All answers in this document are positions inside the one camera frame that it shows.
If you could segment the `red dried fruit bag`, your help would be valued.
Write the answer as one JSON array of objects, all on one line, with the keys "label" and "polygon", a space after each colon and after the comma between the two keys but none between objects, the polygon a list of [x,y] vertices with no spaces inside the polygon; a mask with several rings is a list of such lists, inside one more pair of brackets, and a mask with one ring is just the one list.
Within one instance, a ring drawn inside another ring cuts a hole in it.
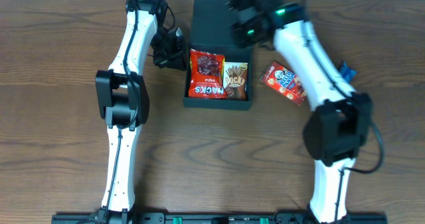
[{"label": "red dried fruit bag", "polygon": [[225,99],[222,68],[225,56],[191,49],[191,98]]}]

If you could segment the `Pocky chocolate stick box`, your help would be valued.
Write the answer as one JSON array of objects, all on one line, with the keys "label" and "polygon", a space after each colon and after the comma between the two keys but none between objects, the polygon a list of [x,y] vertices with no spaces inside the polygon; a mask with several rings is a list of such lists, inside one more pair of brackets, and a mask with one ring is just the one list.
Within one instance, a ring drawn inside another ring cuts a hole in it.
[{"label": "Pocky chocolate stick box", "polygon": [[246,100],[247,62],[225,62],[223,87],[230,100]]}]

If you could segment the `red Hello Panda box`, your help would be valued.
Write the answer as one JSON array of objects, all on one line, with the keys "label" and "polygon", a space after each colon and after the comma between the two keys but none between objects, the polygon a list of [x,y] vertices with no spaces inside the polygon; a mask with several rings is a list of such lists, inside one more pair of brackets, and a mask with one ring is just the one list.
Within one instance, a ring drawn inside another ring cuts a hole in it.
[{"label": "red Hello Panda box", "polygon": [[301,105],[307,98],[300,78],[276,61],[266,69],[261,81],[297,105]]}]

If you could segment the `blue cookie roll pack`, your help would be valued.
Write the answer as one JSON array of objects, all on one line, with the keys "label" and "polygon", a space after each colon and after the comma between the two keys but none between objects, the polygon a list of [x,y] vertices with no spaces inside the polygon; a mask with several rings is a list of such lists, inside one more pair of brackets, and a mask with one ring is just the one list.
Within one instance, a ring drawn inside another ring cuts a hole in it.
[{"label": "blue cookie roll pack", "polygon": [[339,74],[344,78],[346,82],[350,83],[357,75],[357,71],[353,70],[347,65],[345,61],[343,61],[342,65],[339,68]]}]

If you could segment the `yellow candy bag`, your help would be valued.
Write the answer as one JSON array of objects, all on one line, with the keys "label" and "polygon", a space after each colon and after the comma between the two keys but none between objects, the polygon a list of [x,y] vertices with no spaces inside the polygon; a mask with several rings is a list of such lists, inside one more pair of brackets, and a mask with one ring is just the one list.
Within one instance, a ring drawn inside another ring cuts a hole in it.
[{"label": "yellow candy bag", "polygon": [[190,68],[190,71],[192,71],[192,68],[193,68],[192,51],[190,51],[189,53],[189,68]]}]

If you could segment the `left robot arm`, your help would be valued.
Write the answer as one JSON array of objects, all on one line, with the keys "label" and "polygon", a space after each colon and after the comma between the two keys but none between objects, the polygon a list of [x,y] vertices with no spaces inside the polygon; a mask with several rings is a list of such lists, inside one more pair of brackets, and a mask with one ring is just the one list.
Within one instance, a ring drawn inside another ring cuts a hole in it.
[{"label": "left robot arm", "polygon": [[133,172],[142,126],[149,116],[143,79],[145,60],[153,51],[159,68],[186,70],[186,42],[180,28],[163,26],[170,12],[166,0],[126,0],[126,30],[107,70],[96,73],[100,116],[107,125],[109,160],[106,190],[100,209],[89,223],[133,223]]}]

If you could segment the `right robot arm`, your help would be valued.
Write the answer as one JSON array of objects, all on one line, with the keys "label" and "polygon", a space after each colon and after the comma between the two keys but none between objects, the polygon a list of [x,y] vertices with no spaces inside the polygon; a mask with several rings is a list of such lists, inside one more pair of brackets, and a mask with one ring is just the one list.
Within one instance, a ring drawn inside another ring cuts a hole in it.
[{"label": "right robot arm", "polygon": [[312,115],[303,142],[315,162],[314,191],[308,209],[316,223],[350,223],[345,207],[349,175],[372,125],[372,100],[340,75],[321,46],[305,4],[282,0],[230,0],[237,11],[236,46],[270,41],[299,77]]}]

